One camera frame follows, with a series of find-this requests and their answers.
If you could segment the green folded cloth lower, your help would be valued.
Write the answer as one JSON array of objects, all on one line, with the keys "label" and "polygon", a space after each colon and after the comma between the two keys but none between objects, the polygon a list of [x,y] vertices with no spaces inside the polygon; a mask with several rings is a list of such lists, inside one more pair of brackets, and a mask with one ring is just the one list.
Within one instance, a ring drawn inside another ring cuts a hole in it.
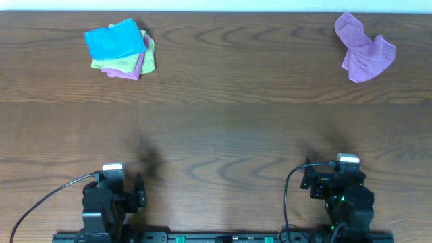
[{"label": "green folded cloth lower", "polygon": [[156,68],[155,41],[149,35],[146,35],[144,38],[144,43],[146,45],[146,51],[144,52],[141,74],[151,73]]}]

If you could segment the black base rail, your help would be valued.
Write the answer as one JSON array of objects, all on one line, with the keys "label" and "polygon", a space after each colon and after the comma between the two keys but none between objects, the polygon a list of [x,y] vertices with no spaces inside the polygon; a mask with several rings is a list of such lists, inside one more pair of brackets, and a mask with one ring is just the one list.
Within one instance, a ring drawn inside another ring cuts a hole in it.
[{"label": "black base rail", "polygon": [[[324,232],[290,232],[291,242],[332,242],[331,234]],[[261,233],[261,234],[235,234],[235,233],[167,233],[142,232],[126,234],[119,240],[110,240],[103,234],[53,234],[52,243],[89,243],[89,242],[122,242],[122,243],[282,243],[289,242],[287,233]],[[348,237],[336,236],[333,242],[373,242],[393,243],[394,238],[387,233],[369,234],[360,240],[351,240]]]}]

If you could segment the purple microfiber cloth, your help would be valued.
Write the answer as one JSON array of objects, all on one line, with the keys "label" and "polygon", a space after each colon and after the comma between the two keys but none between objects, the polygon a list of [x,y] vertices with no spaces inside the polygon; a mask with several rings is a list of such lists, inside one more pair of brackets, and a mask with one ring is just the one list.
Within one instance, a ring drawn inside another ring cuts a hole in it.
[{"label": "purple microfiber cloth", "polygon": [[334,24],[339,39],[348,48],[342,67],[348,71],[348,79],[361,83],[371,80],[385,71],[396,58],[396,46],[382,35],[371,40],[363,23],[349,12],[344,12]]}]

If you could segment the blue folded cloth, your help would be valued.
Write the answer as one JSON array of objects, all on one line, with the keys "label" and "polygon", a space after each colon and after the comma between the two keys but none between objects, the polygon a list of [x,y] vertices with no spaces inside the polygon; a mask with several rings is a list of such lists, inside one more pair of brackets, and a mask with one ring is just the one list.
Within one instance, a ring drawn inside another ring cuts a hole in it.
[{"label": "blue folded cloth", "polygon": [[84,39],[94,60],[118,59],[146,51],[141,32],[132,18],[85,32]]}]

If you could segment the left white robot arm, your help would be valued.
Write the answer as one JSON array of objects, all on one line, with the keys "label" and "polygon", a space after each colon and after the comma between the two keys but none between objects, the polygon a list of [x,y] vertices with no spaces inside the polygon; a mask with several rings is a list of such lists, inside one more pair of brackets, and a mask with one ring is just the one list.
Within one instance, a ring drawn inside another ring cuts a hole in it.
[{"label": "left white robot arm", "polygon": [[137,237],[124,231],[124,220],[147,204],[144,180],[137,174],[134,188],[124,190],[122,170],[98,171],[95,181],[83,188],[82,219],[85,242],[128,242]]}]

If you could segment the purple folded cloth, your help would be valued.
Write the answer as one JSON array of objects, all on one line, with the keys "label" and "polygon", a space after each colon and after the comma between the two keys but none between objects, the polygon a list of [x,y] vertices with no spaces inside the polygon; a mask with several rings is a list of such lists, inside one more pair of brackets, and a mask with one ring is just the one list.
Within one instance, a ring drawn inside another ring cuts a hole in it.
[{"label": "purple folded cloth", "polygon": [[100,69],[111,78],[139,79],[141,74],[147,74],[155,70],[155,42],[146,33],[140,30],[146,51],[140,54],[130,55],[119,59],[92,62],[92,67]]}]

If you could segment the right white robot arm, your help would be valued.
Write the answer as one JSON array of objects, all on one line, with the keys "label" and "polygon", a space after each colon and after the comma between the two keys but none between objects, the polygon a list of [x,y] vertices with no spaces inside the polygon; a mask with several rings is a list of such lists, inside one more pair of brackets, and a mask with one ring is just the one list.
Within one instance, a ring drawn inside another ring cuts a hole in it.
[{"label": "right white robot arm", "polygon": [[371,242],[369,225],[374,217],[375,195],[365,185],[360,159],[340,153],[337,159],[322,163],[332,173],[315,171],[319,163],[305,161],[306,169],[300,187],[310,190],[312,199],[325,201],[331,225],[321,230],[323,242]]}]

